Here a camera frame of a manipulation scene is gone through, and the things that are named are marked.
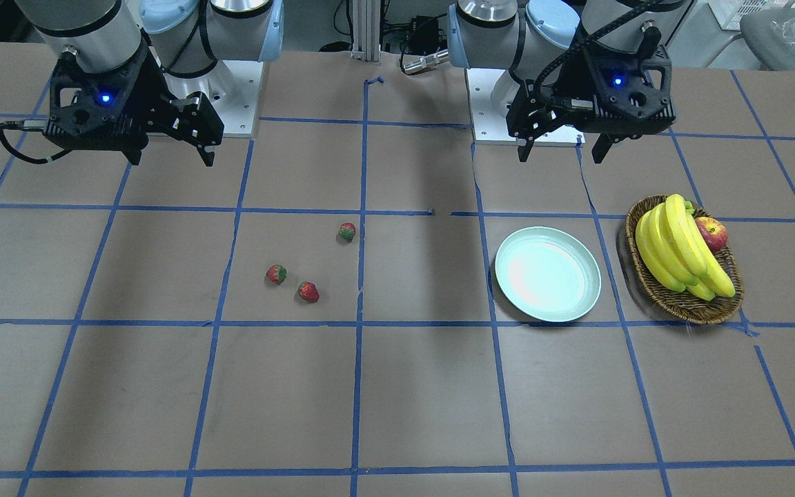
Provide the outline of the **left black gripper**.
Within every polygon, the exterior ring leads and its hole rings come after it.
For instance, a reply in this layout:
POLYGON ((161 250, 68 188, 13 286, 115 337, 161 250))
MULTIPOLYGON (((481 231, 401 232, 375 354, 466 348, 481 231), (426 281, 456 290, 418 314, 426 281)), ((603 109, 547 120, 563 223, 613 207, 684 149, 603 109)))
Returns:
POLYGON ((674 123, 671 60, 657 26, 643 26, 636 50, 622 52, 593 41, 562 61, 545 81, 527 79, 506 116, 526 163, 533 139, 562 126, 600 133, 592 160, 601 164, 619 139, 653 135, 674 123))

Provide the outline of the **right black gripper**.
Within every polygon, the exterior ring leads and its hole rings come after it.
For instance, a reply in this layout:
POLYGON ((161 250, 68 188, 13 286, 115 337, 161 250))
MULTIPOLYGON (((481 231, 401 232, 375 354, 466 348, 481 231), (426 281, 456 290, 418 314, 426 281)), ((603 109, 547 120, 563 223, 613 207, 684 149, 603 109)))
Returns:
POLYGON ((63 150, 119 151, 136 166, 149 133, 163 133, 213 165, 224 138, 221 117, 201 91, 183 99, 172 94, 146 42, 122 66, 101 73, 81 69, 78 54, 64 47, 52 72, 48 141, 63 150))

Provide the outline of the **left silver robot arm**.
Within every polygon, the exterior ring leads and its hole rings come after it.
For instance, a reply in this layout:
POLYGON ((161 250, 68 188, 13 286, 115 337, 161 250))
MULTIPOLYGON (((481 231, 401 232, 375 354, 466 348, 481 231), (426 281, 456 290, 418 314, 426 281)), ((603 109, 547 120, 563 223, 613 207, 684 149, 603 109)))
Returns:
POLYGON ((624 139, 676 122, 665 37, 684 1, 457 1, 451 63, 504 70, 505 131, 525 162, 534 142, 570 126, 595 133, 599 164, 624 139))

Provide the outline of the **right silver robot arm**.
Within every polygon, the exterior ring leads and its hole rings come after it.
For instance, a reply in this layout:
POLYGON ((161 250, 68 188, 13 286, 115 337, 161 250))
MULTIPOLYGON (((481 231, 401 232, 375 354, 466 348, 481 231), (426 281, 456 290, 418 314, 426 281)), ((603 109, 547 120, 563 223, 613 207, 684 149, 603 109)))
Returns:
POLYGON ((57 55, 47 117, 0 124, 0 142, 29 164, 75 150, 116 151, 136 166, 149 136, 193 146, 211 167, 227 108, 245 88, 230 65, 278 59, 281 1, 19 1, 57 55))

